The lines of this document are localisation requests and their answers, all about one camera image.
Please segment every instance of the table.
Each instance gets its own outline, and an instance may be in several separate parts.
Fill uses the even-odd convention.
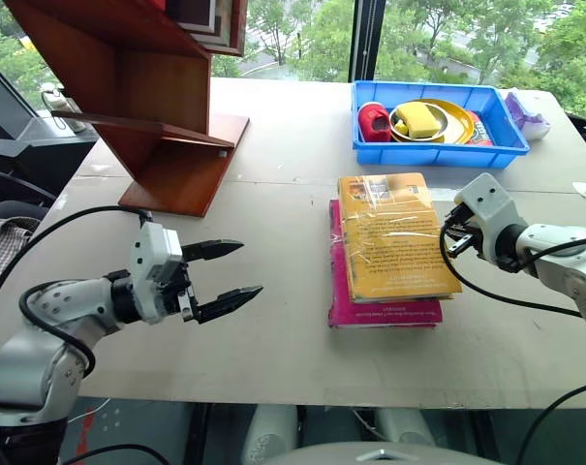
[[[445,321],[434,329],[329,329],[327,201],[335,196],[335,179],[364,172],[422,171],[444,214],[451,208],[446,201],[451,190],[479,170],[358,166],[347,142],[346,84],[215,79],[212,87],[217,109],[232,112],[239,105],[241,112],[233,95],[248,104],[249,132],[204,219],[155,214],[155,221],[176,229],[182,243],[231,238],[246,244],[223,259],[192,263],[201,301],[242,286],[262,284],[264,291],[237,312],[207,325],[184,325],[178,316],[155,326],[128,325],[97,346],[97,368],[82,384],[81,394],[541,408],[586,384],[586,325],[581,320],[505,305],[467,289],[444,303]],[[299,113],[293,93],[298,100],[320,103],[313,117],[321,131],[309,125],[307,114]],[[509,186],[530,222],[586,226],[586,200],[571,188],[574,180],[586,181],[586,145],[548,94],[541,96],[548,103],[549,119],[561,124],[548,136],[557,143],[545,144],[546,153],[536,147],[507,170],[494,173]],[[273,111],[265,112],[267,101],[280,104],[280,124]],[[316,143],[284,143],[292,136],[287,128],[293,123],[301,128],[296,134],[308,131]],[[573,145],[573,163],[562,170],[541,161],[561,160],[560,152],[568,145]],[[98,142],[43,227],[89,206],[116,203],[130,182]],[[113,233],[105,233],[102,225]],[[67,225],[39,244],[0,293],[0,346],[20,325],[16,299],[23,290],[45,280],[95,277],[125,267],[137,230],[138,220],[130,214],[101,213]],[[567,297],[534,278],[504,273],[471,253],[461,256],[456,266],[489,290],[572,308]],[[566,406],[586,407],[586,393]]]

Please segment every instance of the robotic arm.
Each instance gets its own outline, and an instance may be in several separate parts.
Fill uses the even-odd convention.
[[[262,287],[199,305],[189,279],[187,262],[215,259],[242,245],[212,240],[181,247],[175,231],[147,222],[132,245],[129,270],[26,292],[20,302],[26,325],[0,351],[0,449],[10,463],[57,463],[67,415],[82,378],[94,368],[91,351],[101,338],[126,324],[155,325],[176,313],[202,324],[256,296]]]
[[[528,226],[509,194],[488,173],[465,186],[454,201],[457,206],[444,226],[446,234],[456,240],[447,250],[450,257],[474,247],[480,258],[504,271],[524,269],[547,288],[574,300],[586,322],[586,244],[528,260],[549,247],[586,239],[586,228]]]

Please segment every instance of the blue plastic tray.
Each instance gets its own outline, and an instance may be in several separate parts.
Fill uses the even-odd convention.
[[[359,80],[352,88],[353,148],[361,164],[505,168],[514,158],[529,152],[527,141],[494,87]],[[415,99],[447,100],[475,111],[495,145],[363,141],[357,122],[359,107],[367,102],[380,102],[391,111]]]

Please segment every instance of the black chair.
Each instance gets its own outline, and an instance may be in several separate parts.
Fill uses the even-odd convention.
[[[0,171],[58,195],[95,140],[76,139],[0,139]]]
[[[0,202],[19,201],[50,207],[56,196],[34,184],[0,171]]]
[[[566,115],[586,143],[586,119],[576,114],[568,113],[567,111]]]

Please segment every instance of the plaid cloth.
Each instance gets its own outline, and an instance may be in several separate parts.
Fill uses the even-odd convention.
[[[0,220],[0,275],[41,223],[34,218]]]

